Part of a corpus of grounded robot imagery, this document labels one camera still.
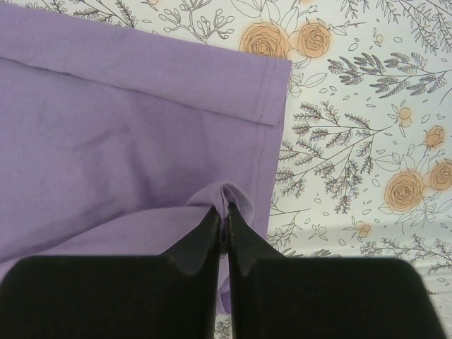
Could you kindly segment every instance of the purple fabric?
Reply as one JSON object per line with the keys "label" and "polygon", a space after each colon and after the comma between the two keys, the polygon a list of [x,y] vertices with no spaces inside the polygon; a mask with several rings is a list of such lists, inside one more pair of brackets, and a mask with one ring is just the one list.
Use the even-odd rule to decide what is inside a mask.
{"label": "purple fabric", "polygon": [[0,279],[161,253],[228,201],[265,236],[289,61],[5,4],[0,31]]}

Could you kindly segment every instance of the fabric fold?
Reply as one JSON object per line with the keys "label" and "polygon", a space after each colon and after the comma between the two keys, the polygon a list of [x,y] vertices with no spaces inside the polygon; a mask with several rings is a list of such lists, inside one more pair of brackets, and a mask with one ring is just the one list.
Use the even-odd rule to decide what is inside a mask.
{"label": "fabric fold", "polygon": [[5,4],[0,29],[0,279],[161,253],[228,202],[265,237],[289,61]]}
{"label": "fabric fold", "polygon": [[28,66],[262,124],[283,114],[289,61],[6,4],[0,31],[0,57]]}

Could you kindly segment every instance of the botanical print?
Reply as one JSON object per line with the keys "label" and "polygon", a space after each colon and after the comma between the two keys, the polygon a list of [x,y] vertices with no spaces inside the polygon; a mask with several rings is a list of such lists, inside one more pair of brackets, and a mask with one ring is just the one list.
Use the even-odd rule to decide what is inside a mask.
{"label": "botanical print", "polygon": [[353,62],[340,56],[342,61],[328,60],[331,64],[328,70],[333,74],[340,74],[340,82],[346,85],[359,85],[365,77],[373,78],[374,83],[369,86],[376,88],[375,93],[383,93],[379,96],[380,99],[391,97],[402,90],[409,90],[411,96],[432,94],[447,84],[445,76],[452,71],[452,68],[428,71],[427,59],[414,52],[411,57],[398,52],[391,53],[391,56],[393,58],[385,60],[384,64],[377,56],[364,52],[362,56],[355,56]]}
{"label": "botanical print", "polygon": [[451,0],[0,2],[291,60],[268,242],[402,258],[452,292]]}
{"label": "botanical print", "polygon": [[254,23],[242,36],[240,50],[243,52],[286,59],[289,52],[289,37],[275,23]]}
{"label": "botanical print", "polygon": [[282,196],[293,194],[299,198],[305,189],[305,176],[313,174],[323,179],[325,192],[338,201],[334,211],[347,214],[352,199],[359,195],[364,175],[370,175],[374,168],[374,138],[391,125],[373,129],[368,119],[351,113],[342,116],[329,101],[320,106],[303,102],[300,109],[300,113],[293,114],[298,123],[292,127],[298,139],[295,145],[288,140],[282,142],[280,161],[307,169],[294,172],[280,167],[276,184],[286,184],[280,190]]}
{"label": "botanical print", "polygon": [[190,32],[198,41],[208,44],[208,39],[216,34],[220,38],[226,40],[229,34],[232,34],[234,30],[232,28],[226,28],[226,25],[234,20],[233,16],[222,16],[222,9],[219,8],[215,11],[212,21],[206,19],[204,16],[200,16],[199,20],[194,18],[195,11],[207,6],[212,0],[182,0],[180,5],[180,11],[177,8],[164,9],[164,14],[160,14],[159,18],[163,21],[168,21],[172,24],[171,27],[165,27],[163,30],[166,33],[174,32],[178,29],[183,29]]}
{"label": "botanical print", "polygon": [[[370,9],[370,0],[341,0],[340,10],[358,19],[359,5],[362,12]],[[425,48],[425,52],[441,50],[452,52],[452,2],[450,0],[378,0],[375,8],[380,9],[388,23],[401,25],[404,18],[410,25],[413,40]]]}
{"label": "botanical print", "polygon": [[[430,131],[441,129],[434,126]],[[438,215],[452,207],[452,199],[443,199],[443,196],[450,197],[446,190],[452,185],[452,161],[443,158],[444,149],[430,155],[432,147],[428,146],[427,140],[438,145],[442,139],[429,132],[421,146],[411,144],[405,154],[393,152],[375,160],[381,169],[395,172],[386,185],[385,203],[379,210],[397,215],[394,224],[400,224],[403,232],[406,225],[424,227],[426,223],[434,223]]]}
{"label": "botanical print", "polygon": [[452,247],[448,242],[435,239],[433,244],[425,244],[425,238],[414,234],[412,244],[402,245],[396,240],[383,238],[381,245],[376,242],[367,242],[361,246],[363,256],[380,256],[390,254],[395,258],[408,260],[412,265],[419,261],[434,260],[436,263],[430,265],[427,274],[436,273],[440,270],[452,270]]}
{"label": "botanical print", "polygon": [[362,242],[369,235],[371,226],[364,221],[356,221],[355,217],[352,216],[352,227],[346,227],[343,230],[352,233],[351,239],[355,238],[358,242]]}

